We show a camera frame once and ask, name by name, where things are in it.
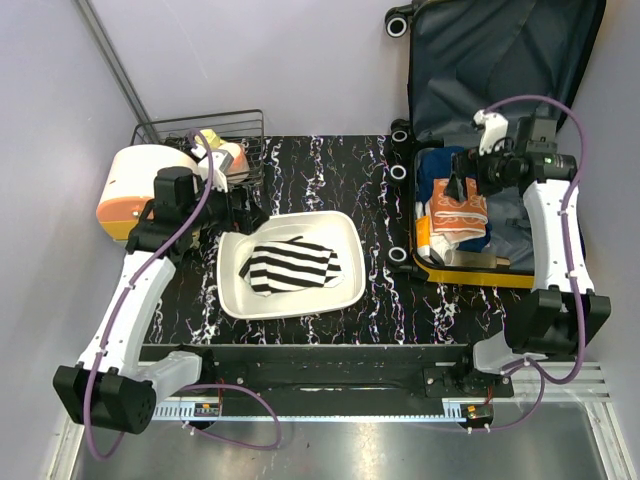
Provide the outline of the orange white patterned towel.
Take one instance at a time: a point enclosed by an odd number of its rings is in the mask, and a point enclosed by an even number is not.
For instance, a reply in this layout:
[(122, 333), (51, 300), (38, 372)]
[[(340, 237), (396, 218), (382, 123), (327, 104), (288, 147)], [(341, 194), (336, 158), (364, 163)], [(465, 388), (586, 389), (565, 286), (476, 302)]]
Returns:
[(488, 224), (486, 199), (477, 193), (476, 180), (466, 178), (467, 198), (460, 202), (447, 196), (448, 179), (435, 179), (429, 211), (433, 232), (466, 234), (469, 238), (484, 237)]

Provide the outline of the navy blue garment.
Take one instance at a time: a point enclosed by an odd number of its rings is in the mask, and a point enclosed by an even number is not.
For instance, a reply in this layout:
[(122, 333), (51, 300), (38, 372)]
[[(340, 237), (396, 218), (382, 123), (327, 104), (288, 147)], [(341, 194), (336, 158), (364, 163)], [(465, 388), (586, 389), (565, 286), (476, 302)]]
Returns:
[[(447, 146), (435, 149), (425, 148), (417, 155), (416, 165), (416, 201), (426, 204), (433, 195), (433, 183), (436, 179), (448, 179), (451, 174), (451, 157), (461, 153), (461, 146)], [(459, 250), (480, 253), (491, 239), (491, 225), (488, 232), (478, 239), (461, 241)]]

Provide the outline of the black white striped garment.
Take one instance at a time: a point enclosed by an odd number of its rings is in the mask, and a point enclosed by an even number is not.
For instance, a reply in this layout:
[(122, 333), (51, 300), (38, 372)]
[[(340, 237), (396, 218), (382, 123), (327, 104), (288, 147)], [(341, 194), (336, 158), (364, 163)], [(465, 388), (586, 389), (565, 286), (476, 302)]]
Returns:
[(334, 288), (345, 280), (337, 253), (302, 236), (263, 241), (253, 247), (239, 277), (260, 296)]

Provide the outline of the white plastic tray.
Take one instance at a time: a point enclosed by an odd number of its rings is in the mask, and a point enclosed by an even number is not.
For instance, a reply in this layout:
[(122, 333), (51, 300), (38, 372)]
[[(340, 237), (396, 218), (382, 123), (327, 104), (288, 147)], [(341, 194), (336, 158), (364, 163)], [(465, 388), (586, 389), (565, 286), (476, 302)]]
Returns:
[(364, 254), (354, 222), (338, 211), (274, 216), (255, 233), (220, 237), (222, 309), (243, 320), (344, 309), (364, 294)]

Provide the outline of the yellow Pikachu suitcase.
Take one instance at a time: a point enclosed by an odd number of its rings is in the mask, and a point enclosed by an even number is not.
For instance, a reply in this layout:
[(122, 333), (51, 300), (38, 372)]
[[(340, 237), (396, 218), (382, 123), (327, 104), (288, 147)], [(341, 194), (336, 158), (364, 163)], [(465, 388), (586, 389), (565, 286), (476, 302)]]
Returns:
[(601, 1), (413, 1), (389, 9), (410, 39), (409, 116), (391, 125), (410, 190), (394, 271), (429, 282), (590, 295), (577, 218), (584, 160), (556, 135), (571, 117)]

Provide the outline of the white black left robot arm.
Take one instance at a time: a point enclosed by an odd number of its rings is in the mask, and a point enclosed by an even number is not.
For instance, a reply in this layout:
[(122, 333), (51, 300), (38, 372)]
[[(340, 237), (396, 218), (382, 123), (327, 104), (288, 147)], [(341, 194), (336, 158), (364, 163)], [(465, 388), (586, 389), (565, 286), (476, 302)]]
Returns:
[(61, 365), (53, 388), (71, 420), (84, 426), (140, 434), (156, 406), (189, 390), (215, 386), (212, 353), (181, 345), (148, 367), (139, 364), (145, 332), (158, 302), (193, 243), (209, 226), (228, 229), (231, 209), (218, 169), (160, 169), (154, 194), (129, 234), (121, 276), (93, 339), (72, 366)]

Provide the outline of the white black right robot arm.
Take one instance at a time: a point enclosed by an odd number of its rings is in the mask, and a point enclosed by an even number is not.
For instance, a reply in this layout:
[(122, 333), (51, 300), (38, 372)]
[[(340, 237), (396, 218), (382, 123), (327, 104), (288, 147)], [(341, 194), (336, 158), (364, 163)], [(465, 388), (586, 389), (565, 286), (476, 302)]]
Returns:
[(522, 117), (514, 138), (499, 113), (480, 110), (473, 121), (483, 130), (479, 144), (453, 155), (445, 193), (468, 199), (467, 178), (475, 179), (483, 197), (517, 189), (530, 222), (534, 270), (515, 325), (476, 343), (473, 362), (454, 371), (455, 387), (470, 397), (488, 387), (489, 374), (555, 356), (582, 363), (589, 340), (611, 313), (609, 298), (596, 293), (586, 267), (577, 216), (579, 164), (558, 152), (555, 120)]

